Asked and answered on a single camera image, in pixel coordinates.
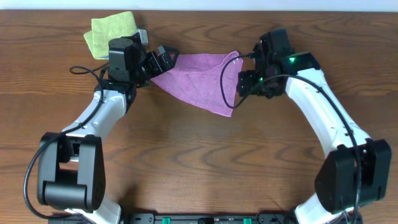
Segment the purple microfiber cloth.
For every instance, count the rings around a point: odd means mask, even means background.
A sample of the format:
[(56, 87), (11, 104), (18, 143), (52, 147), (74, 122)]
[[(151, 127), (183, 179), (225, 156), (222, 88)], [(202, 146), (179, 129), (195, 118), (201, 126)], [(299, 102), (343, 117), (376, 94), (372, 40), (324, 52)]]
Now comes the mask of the purple microfiber cloth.
[(218, 115), (230, 117), (238, 73), (243, 60), (239, 53), (179, 55), (175, 67), (151, 80), (177, 99)]

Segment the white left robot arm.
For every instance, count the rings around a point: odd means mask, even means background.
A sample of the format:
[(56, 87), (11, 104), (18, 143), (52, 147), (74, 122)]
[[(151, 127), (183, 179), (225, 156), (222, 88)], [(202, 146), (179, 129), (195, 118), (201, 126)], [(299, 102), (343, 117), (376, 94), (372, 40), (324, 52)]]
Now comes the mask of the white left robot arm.
[(159, 46), (147, 51), (138, 34), (109, 41), (109, 62), (97, 79), (93, 99), (60, 133), (45, 133), (32, 163), (38, 165), (37, 200), (65, 211), (49, 221), (119, 223), (122, 208), (105, 194), (103, 141), (131, 107), (136, 90), (173, 69), (180, 52)]

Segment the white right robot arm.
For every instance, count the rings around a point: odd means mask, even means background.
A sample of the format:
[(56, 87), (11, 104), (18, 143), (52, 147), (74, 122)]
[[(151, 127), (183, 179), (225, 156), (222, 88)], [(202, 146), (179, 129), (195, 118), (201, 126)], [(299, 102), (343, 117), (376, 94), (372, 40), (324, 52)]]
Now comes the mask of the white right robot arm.
[(240, 97), (286, 94), (310, 123), (325, 155), (315, 193), (285, 222), (358, 223), (359, 208), (386, 194), (391, 147), (353, 121), (328, 86), (318, 60), (310, 52), (297, 53), (285, 30), (264, 34), (251, 57), (254, 70), (238, 75)]

